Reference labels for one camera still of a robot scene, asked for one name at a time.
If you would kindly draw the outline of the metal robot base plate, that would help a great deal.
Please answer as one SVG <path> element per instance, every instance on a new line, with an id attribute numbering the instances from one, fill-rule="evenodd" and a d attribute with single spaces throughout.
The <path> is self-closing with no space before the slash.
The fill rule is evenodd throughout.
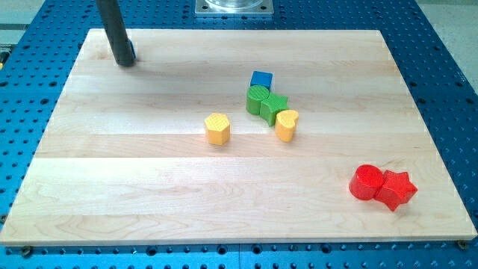
<path id="1" fill-rule="evenodd" d="M 195 14 L 273 14 L 273 0 L 196 0 Z"/>

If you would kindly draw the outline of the blue block behind arm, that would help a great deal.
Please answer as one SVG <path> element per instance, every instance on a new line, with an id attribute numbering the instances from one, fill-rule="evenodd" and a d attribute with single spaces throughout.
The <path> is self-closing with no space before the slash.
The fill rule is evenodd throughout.
<path id="1" fill-rule="evenodd" d="M 132 57 L 133 59 L 136 59 L 136 53 L 135 53 L 135 50 L 134 50 L 134 44 L 132 42 L 132 40 L 129 40 L 129 43 L 130 43 L 130 47 L 131 47 L 131 53 L 132 53 Z"/>

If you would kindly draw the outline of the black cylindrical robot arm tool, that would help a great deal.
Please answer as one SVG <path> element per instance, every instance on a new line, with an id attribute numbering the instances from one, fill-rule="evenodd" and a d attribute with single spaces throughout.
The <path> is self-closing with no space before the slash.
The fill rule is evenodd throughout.
<path id="1" fill-rule="evenodd" d="M 117 64 L 132 67 L 135 62 L 135 52 L 128 38 L 117 0 L 96 0 L 105 33 Z"/>

